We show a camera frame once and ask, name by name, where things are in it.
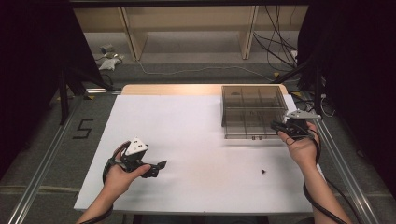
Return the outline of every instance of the gray floor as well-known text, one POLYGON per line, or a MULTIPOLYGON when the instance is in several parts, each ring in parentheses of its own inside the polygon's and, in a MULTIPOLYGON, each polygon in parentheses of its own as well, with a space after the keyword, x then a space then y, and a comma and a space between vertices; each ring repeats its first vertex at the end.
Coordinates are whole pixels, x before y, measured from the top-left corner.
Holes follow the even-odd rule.
MULTIPOLYGON (((271 33, 261 35, 270 37, 271 33)), ((297 35, 296 32, 291 33, 290 42, 294 46, 297 35)), ((107 43, 113 44, 116 52, 125 57, 123 63, 116 66, 115 71, 103 71, 103 74, 110 76, 115 86, 119 87, 128 83, 268 83, 268 79, 274 78, 274 72, 278 72, 271 68, 268 62, 272 63, 273 67, 288 69, 274 57, 267 61, 266 52, 256 42, 252 45, 249 60, 242 60, 237 35, 230 32, 150 34, 141 64, 131 60, 123 34, 86 36, 95 57, 101 56, 98 47, 107 43), (190 72, 169 74, 186 70, 190 72)), ((279 52, 279 48, 273 46, 273 51, 279 52)), ((289 91, 297 90, 295 84, 295 81, 285 83, 289 91)), ((31 147, 20 153, 0 181, 0 223, 7 223, 59 128, 61 113, 57 98, 55 95, 51 102, 51 110, 40 121, 35 135, 32 136, 31 147)), ((97 94, 93 99, 82 102, 23 223, 73 223, 78 219, 80 212, 75 211, 73 206, 115 99, 116 95, 113 94, 97 94), (82 119, 92 119, 84 123, 84 127, 91 128, 92 131, 88 138, 76 139, 77 136, 85 134, 78 131, 82 119)), ((304 108, 304 104, 301 103, 297 106, 304 108)), ((326 106, 325 109, 332 111, 330 106, 326 106)), ((325 117, 324 122, 373 207, 379 223, 394 223, 396 202, 374 167, 356 153, 358 147, 342 119, 335 114, 331 118, 325 117)), ((320 166, 323 173, 348 196, 326 146, 323 147, 320 166)), ((347 212, 353 216, 339 194, 334 193, 340 198, 347 212)), ((272 224, 294 223, 303 217, 306 215, 269 216, 269 220, 272 224)), ((128 215, 127 220, 131 223, 132 216, 128 215)), ((113 214, 107 221, 121 222, 122 214, 113 214)))

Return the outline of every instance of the hand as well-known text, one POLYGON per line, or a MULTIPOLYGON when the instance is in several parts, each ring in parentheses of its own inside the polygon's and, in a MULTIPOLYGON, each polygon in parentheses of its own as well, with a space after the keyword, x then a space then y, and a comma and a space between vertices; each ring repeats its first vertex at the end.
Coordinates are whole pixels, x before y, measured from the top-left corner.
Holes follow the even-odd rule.
MULTIPOLYGON (((116 158, 120 159, 120 157, 121 154, 119 152, 116 158)), ((113 165, 107 173, 105 185, 103 186, 102 192, 108 197, 116 200, 121 196, 121 194, 128 190, 129 186, 136 178, 147 172, 150 167, 150 165, 146 164, 140 166, 131 173, 127 173, 123 171, 122 168, 118 165, 113 165)))
MULTIPOLYGON (((319 138, 316 134, 318 132, 317 127, 310 122, 307 122, 306 124, 308 125, 309 130, 315 131, 311 133, 315 136, 315 141, 319 144, 319 138)), ((280 139, 288 145, 291 158, 301 168, 306 166, 316 166, 317 148, 312 139, 303 138, 296 141, 281 131, 277 132, 277 134, 280 139)))

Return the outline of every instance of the white tabletop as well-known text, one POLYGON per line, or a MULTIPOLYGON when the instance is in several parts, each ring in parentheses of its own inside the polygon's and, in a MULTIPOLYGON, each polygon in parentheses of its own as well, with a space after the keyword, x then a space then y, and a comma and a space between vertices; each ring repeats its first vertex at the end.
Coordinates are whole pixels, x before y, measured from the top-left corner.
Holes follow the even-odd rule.
MULTIPOLYGON (((289 111, 295 110, 285 95, 289 111)), ((303 176, 279 139, 224 139, 218 95, 118 96, 78 195, 85 210, 121 143, 148 144, 144 162, 167 160, 156 178, 137 178, 114 204, 136 214, 269 215, 312 212, 303 176)))

